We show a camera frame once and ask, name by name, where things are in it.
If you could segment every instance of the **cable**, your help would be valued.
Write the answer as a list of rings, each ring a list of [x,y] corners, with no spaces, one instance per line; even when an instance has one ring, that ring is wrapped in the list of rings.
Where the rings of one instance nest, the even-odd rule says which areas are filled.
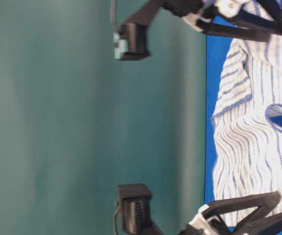
[[[117,215],[118,215],[119,211],[120,211],[119,208],[116,209],[115,214],[114,214],[114,219],[113,219],[114,235],[118,235],[118,233],[117,233],[117,227],[116,227],[116,218],[117,218]]]
[[[116,0],[111,0],[110,20],[114,32],[119,33],[119,29],[116,24]]]

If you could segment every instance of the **blue striped cloth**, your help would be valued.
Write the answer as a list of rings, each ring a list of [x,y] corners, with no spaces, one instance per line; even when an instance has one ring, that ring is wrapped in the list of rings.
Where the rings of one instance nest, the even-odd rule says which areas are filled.
[[[252,1],[251,13],[269,18]],[[217,161],[213,169],[216,200],[279,191],[282,194],[282,36],[269,43],[234,39],[221,74],[212,117]],[[252,210],[224,215],[234,226]],[[272,213],[282,212],[282,200]]]

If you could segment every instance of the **green background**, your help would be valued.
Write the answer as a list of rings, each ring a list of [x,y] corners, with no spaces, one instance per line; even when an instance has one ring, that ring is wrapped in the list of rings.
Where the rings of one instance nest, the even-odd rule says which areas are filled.
[[[118,184],[166,235],[203,204],[205,37],[162,11],[153,56],[116,61],[109,7],[0,0],[0,235],[110,235]]]

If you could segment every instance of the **light teal connector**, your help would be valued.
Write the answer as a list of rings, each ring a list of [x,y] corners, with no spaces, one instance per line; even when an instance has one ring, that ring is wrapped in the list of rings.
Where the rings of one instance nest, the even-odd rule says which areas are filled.
[[[115,45],[115,59],[120,60],[123,54],[128,52],[128,42],[125,39],[121,39],[118,33],[114,33],[114,45]]]

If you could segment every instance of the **blue mat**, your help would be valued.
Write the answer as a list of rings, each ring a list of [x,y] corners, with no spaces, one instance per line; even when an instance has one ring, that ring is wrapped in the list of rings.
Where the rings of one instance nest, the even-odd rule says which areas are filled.
[[[218,24],[226,24],[225,21],[218,18],[215,20]],[[220,74],[222,66],[228,52],[231,39],[222,37],[207,37],[207,102],[206,102],[206,186],[205,186],[205,203],[214,200],[212,169],[216,161],[216,151],[213,140],[213,127],[210,122],[212,117],[217,93],[219,89]],[[274,122],[282,126],[282,117],[273,119]]]

